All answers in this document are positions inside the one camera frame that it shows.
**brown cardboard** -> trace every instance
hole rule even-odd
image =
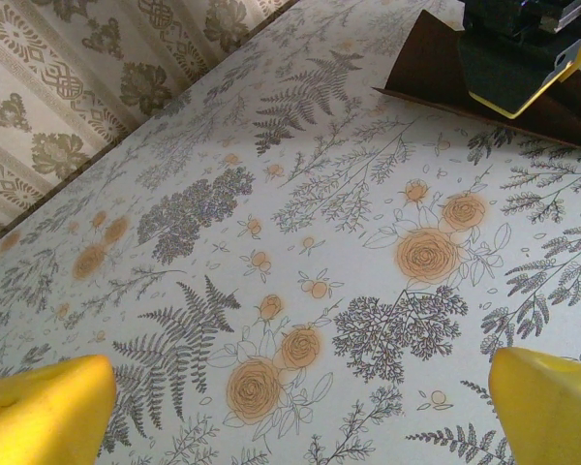
[[[581,72],[553,84],[519,117],[508,119],[469,95],[458,57],[460,34],[423,11],[385,89],[376,90],[581,148]]]

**wallpaper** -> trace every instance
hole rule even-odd
[[[0,0],[0,230],[293,0]]]
[[[493,354],[581,362],[581,152],[375,91],[422,9],[296,4],[1,239],[0,377],[108,355],[100,464],[513,464]]]

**patterned wall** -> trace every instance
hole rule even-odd
[[[0,0],[0,231],[285,3]]]

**floral wallpaper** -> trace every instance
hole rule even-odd
[[[0,0],[0,232],[295,1]]]
[[[494,353],[581,362],[581,152],[373,89],[461,8],[298,3],[156,113],[0,240],[0,378],[108,355],[100,464],[513,464]]]

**damask wallpaper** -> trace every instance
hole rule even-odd
[[[0,0],[0,230],[286,3]]]
[[[0,378],[107,355],[99,465],[513,465],[494,353],[581,362],[581,151],[373,89],[461,8],[299,2],[126,137],[0,240]]]

